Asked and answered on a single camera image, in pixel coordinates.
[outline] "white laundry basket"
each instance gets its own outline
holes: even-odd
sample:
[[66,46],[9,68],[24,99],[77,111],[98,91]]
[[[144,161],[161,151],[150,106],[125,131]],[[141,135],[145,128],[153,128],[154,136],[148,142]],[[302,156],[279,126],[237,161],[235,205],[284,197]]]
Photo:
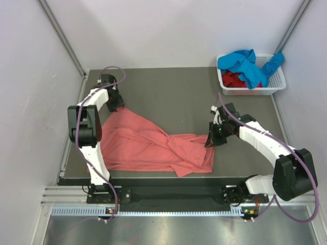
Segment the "white laundry basket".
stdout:
[[[223,84],[223,79],[221,76],[221,70],[218,69],[218,59],[225,55],[218,55],[217,56],[217,73],[218,73],[218,80],[220,86],[223,89],[224,95],[271,95],[278,90],[282,90],[286,88],[286,81],[284,77],[284,73],[281,67],[277,69],[277,71],[269,78],[269,85],[267,88],[228,88],[225,87]],[[256,54],[255,64],[257,67],[262,68],[264,64],[266,64],[273,55],[270,54]]]

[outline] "blue cloth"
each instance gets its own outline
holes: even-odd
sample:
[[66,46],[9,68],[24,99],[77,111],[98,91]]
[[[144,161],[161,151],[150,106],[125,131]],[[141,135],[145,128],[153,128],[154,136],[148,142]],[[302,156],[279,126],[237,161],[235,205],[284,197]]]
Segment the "blue cloth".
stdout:
[[275,54],[271,60],[262,67],[262,72],[267,78],[270,78],[277,71],[278,67],[282,65],[284,60],[284,55],[281,52]]
[[255,53],[253,50],[238,50],[218,59],[218,68],[223,73],[230,70],[233,73],[241,73],[239,79],[246,82],[248,88],[256,88],[259,83],[268,87],[269,81],[266,75],[255,65]]

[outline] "clothes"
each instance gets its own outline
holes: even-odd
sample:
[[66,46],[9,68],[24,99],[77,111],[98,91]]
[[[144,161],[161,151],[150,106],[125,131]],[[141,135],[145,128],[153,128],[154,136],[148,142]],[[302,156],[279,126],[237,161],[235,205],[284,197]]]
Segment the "clothes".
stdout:
[[[222,75],[224,86],[228,88],[246,88],[246,83],[239,79],[239,75],[240,73],[226,71]],[[261,83],[258,84],[257,88],[262,88]]]
[[269,81],[265,74],[255,65],[253,50],[238,50],[218,59],[218,68],[225,72],[240,73],[239,79],[246,82],[248,88],[256,88],[259,83],[268,87]]
[[205,148],[207,135],[168,135],[153,122],[118,108],[102,127],[101,152],[107,169],[211,173],[215,148]]
[[278,67],[282,65],[284,60],[284,55],[281,52],[275,54],[271,60],[262,67],[262,72],[267,78],[270,78],[277,71]]

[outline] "metal floor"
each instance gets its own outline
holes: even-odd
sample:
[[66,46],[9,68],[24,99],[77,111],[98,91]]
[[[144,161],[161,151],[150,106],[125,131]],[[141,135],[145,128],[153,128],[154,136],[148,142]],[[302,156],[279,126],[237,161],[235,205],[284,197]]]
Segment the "metal floor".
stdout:
[[[287,210],[308,218],[305,206]],[[71,229],[83,219],[52,216],[43,245],[318,244],[311,224],[290,220],[276,206],[254,223],[239,217],[116,217],[108,224],[87,220]]]
[[[100,70],[91,70],[85,95],[97,83]],[[117,80],[120,71],[111,70]],[[221,88],[214,67],[127,69],[127,79],[119,90],[126,106],[133,112],[154,122],[168,134],[208,134],[208,123],[213,120],[211,105]],[[250,114],[273,135],[283,139],[270,96],[224,96],[225,103],[233,102],[241,115]],[[103,107],[101,122],[109,116]],[[111,171],[114,178],[175,177],[174,172]],[[247,177],[272,174],[271,164],[250,145],[237,137],[216,148],[213,172],[191,174],[188,177]],[[86,163],[71,147],[65,178],[87,178]]]

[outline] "gray table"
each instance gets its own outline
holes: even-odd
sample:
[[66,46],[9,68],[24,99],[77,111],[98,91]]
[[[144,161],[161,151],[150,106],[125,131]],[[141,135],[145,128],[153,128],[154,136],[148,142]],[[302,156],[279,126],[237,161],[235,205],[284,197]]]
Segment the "gray table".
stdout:
[[[91,70],[85,95],[97,83],[100,70]],[[117,70],[109,73],[119,80]],[[214,67],[127,69],[127,79],[119,85],[126,106],[133,112],[153,121],[168,134],[208,134],[208,123],[213,120],[211,105],[221,92],[217,70]],[[233,102],[239,113],[250,114],[273,135],[283,139],[270,96],[223,96],[224,102]],[[103,123],[110,115],[104,106],[100,110]],[[191,174],[188,177],[246,177],[273,173],[271,164],[252,146],[236,136],[228,144],[216,148],[213,172]],[[116,178],[175,177],[174,172],[111,171]],[[86,163],[71,147],[65,178],[89,177]]]

